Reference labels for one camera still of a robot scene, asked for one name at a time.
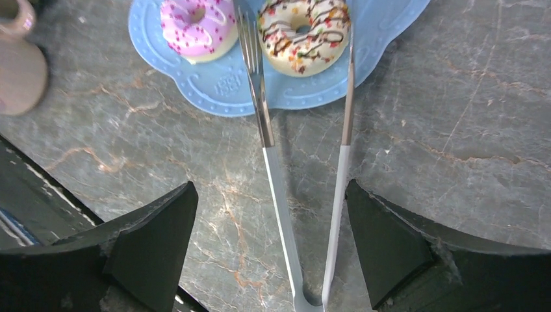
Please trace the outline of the blue three-tier cake stand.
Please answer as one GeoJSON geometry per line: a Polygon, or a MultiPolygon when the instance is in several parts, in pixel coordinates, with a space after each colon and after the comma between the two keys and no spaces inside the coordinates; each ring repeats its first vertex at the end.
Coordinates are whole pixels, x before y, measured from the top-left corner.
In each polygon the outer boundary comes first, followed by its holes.
{"type": "MultiPolygon", "coordinates": [[[[354,30],[355,85],[373,72],[387,46],[423,13],[429,0],[348,1],[354,30]]],[[[162,37],[160,1],[133,1],[128,27],[139,55],[172,78],[181,95],[198,109],[224,117],[254,113],[246,69],[239,45],[218,60],[191,65],[172,51],[162,37]]],[[[306,78],[276,72],[264,63],[271,109],[302,110],[319,107],[346,95],[349,52],[328,70],[306,78]]]]}

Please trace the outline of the white sprinkled donut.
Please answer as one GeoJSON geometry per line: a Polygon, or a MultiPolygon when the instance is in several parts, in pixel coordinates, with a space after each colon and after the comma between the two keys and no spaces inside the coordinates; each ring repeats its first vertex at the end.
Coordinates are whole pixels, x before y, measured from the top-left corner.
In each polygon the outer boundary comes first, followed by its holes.
{"type": "Polygon", "coordinates": [[[351,20],[345,1],[266,1],[257,15],[259,42],[274,70],[309,77],[330,66],[349,41],[351,20]]]}

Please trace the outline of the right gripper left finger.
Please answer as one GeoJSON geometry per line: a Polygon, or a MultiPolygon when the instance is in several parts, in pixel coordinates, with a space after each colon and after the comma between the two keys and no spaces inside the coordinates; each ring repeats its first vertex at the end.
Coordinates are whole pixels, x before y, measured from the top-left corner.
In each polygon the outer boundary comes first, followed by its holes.
{"type": "Polygon", "coordinates": [[[49,245],[1,252],[2,311],[197,311],[179,286],[198,193],[159,199],[49,245]]]}

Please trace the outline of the metal tongs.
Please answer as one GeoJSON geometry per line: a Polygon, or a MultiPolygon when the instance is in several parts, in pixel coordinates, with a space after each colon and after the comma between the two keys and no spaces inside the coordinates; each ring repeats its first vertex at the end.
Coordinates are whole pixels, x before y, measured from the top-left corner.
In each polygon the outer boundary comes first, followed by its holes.
{"type": "Polygon", "coordinates": [[[266,87],[264,83],[264,68],[261,45],[258,39],[257,15],[247,1],[235,1],[234,9],[237,29],[250,83],[252,103],[257,118],[264,162],[272,192],[272,199],[277,216],[279,234],[283,246],[289,283],[291,286],[295,311],[326,311],[331,284],[335,273],[337,250],[340,233],[340,220],[345,193],[346,178],[350,165],[350,150],[353,125],[353,93],[355,89],[355,59],[354,49],[349,51],[347,93],[345,101],[345,116],[342,130],[339,165],[337,167],[337,182],[333,198],[331,229],[327,247],[326,267],[322,287],[322,305],[312,305],[303,293],[303,275],[299,261],[296,240],[292,228],[290,210],[287,203],[287,192],[275,147],[268,104],[266,102],[266,87]]]}

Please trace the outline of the pink frosted donut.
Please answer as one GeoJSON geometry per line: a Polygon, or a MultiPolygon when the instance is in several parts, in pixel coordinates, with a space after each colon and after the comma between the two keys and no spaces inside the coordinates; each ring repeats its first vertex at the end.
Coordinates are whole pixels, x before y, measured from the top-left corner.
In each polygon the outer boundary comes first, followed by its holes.
{"type": "Polygon", "coordinates": [[[160,26],[169,48],[190,64],[224,56],[238,39],[232,0],[163,1],[160,26]]]}

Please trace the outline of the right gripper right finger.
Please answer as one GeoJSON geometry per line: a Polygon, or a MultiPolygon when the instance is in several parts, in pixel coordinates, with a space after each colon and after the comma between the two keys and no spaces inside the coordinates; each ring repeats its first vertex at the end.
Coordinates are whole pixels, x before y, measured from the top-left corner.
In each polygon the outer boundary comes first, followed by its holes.
{"type": "Polygon", "coordinates": [[[550,251],[473,236],[346,187],[376,311],[549,311],[550,251]]]}

